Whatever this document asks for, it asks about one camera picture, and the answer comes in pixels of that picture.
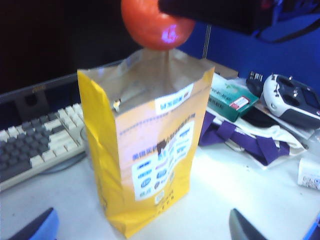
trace desk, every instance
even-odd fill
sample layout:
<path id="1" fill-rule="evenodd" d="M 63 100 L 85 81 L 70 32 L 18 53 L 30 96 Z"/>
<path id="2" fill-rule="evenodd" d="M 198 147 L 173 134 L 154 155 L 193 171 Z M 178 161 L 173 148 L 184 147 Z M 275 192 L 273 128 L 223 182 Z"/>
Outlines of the desk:
<path id="1" fill-rule="evenodd" d="M 320 192 L 297 185 L 298 159 L 261 169 L 226 145 L 199 147 L 190 192 L 130 240 L 227 240 L 237 208 L 267 239 L 298 240 L 320 211 Z M 105 219 L 87 161 L 39 175 L 0 194 L 4 239 L 54 207 L 58 240 L 124 240 Z"/>

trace computer monitor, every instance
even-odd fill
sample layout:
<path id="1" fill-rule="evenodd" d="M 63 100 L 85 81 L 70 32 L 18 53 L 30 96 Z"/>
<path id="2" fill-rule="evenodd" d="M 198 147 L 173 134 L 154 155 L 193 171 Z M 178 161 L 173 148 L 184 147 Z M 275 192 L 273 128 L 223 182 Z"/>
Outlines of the computer monitor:
<path id="1" fill-rule="evenodd" d="M 141 48 L 123 24 L 120 3 L 0 1 L 0 129 L 54 112 L 64 98 L 78 102 L 79 94 L 70 94 L 78 91 L 77 69 L 119 61 Z"/>

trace green box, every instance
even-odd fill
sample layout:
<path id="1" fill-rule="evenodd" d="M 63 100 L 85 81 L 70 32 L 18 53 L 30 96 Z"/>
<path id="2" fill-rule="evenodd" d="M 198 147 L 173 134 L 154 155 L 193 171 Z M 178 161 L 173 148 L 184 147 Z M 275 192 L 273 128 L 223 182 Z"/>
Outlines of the green box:
<path id="1" fill-rule="evenodd" d="M 208 107 L 231 122 L 246 114 L 258 100 L 249 90 L 214 75 Z"/>

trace controller screen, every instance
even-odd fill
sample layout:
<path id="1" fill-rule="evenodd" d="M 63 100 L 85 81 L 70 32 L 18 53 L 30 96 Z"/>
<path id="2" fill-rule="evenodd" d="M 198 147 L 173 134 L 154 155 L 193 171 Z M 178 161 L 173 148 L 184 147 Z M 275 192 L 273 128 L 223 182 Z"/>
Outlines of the controller screen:
<path id="1" fill-rule="evenodd" d="M 318 99 L 312 91 L 302 88 L 302 93 L 303 93 L 306 104 L 316 109 L 320 109 Z"/>

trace yellow paper bag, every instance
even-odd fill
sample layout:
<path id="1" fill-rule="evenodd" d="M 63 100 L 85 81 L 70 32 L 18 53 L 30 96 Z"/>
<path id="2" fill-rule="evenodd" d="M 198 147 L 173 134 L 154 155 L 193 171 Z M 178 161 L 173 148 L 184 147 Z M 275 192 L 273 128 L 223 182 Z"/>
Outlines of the yellow paper bag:
<path id="1" fill-rule="evenodd" d="M 99 199 L 127 238 L 189 190 L 212 67 L 177 49 L 142 49 L 77 72 Z"/>

